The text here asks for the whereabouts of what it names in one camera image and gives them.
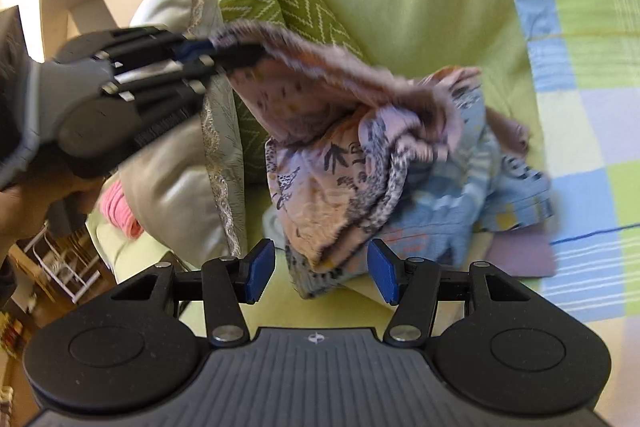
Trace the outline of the person's left hand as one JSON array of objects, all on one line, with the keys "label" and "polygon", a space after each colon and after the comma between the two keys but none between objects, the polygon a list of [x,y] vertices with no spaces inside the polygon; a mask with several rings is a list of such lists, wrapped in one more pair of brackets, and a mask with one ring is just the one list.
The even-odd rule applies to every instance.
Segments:
[{"label": "person's left hand", "polygon": [[20,182],[1,192],[1,254],[5,256],[19,239],[34,236],[42,227],[49,207],[67,196],[76,199],[75,209],[88,213],[98,199],[103,176],[82,179],[63,161],[32,164]]}]

